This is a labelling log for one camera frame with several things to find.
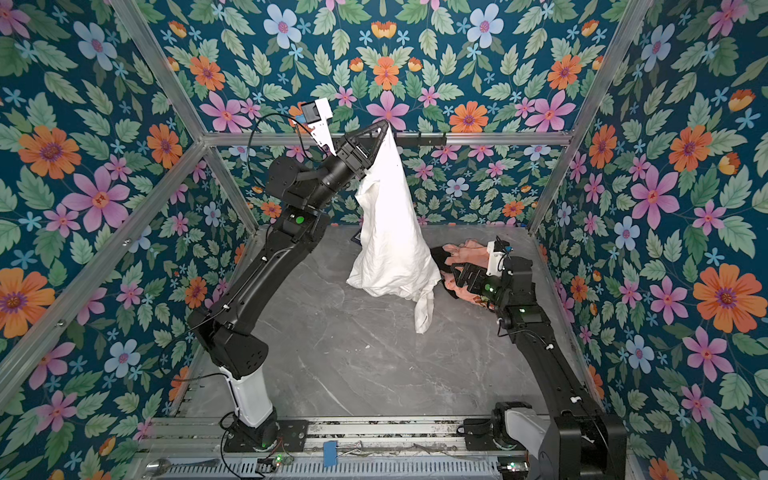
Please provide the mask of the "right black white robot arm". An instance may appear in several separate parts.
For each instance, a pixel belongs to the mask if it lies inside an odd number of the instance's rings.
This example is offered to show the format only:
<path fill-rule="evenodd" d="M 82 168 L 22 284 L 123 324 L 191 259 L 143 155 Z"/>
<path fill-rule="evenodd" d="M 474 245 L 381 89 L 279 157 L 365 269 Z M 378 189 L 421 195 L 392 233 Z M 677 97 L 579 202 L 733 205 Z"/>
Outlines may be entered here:
<path fill-rule="evenodd" d="M 521 402 L 500 402 L 491 417 L 495 443 L 521 446 L 526 462 L 502 467 L 505 479 L 623 479 L 627 431 L 602 410 L 559 348 L 552 322 L 536 296 L 531 261 L 505 257 L 499 273 L 472 264 L 452 269 L 455 283 L 486 299 L 498 323 L 531 368 L 547 412 Z"/>

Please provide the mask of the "white cloth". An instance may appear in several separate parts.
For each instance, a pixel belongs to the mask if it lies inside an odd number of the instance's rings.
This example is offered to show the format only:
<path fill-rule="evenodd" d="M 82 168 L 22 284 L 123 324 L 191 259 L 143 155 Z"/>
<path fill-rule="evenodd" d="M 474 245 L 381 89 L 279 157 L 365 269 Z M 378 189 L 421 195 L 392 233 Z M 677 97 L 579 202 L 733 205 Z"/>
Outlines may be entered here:
<path fill-rule="evenodd" d="M 441 274 L 422 235 L 392 132 L 384 136 L 355 198 L 363 213 L 361 252 L 347 284 L 373 297 L 412 301 L 415 332 L 426 333 Z"/>

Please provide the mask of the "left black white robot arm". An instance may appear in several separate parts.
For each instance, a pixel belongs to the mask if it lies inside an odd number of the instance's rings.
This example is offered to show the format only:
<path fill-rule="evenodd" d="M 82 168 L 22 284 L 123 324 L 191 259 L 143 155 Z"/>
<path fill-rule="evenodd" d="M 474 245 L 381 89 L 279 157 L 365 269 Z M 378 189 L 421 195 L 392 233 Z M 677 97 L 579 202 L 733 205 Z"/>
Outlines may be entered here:
<path fill-rule="evenodd" d="M 315 168 L 287 156 L 274 160 L 265 189 L 281 200 L 281 214 L 231 288 L 189 318 L 192 332 L 226 379 L 234 402 L 232 435 L 254 449 L 269 449 L 277 439 L 277 414 L 263 373 L 269 347 L 254 335 L 256 323 L 285 279 L 321 241 L 330 224 L 327 205 L 352 180 L 365 176 L 390 132 L 387 121 L 378 121 L 348 133 L 327 147 Z"/>

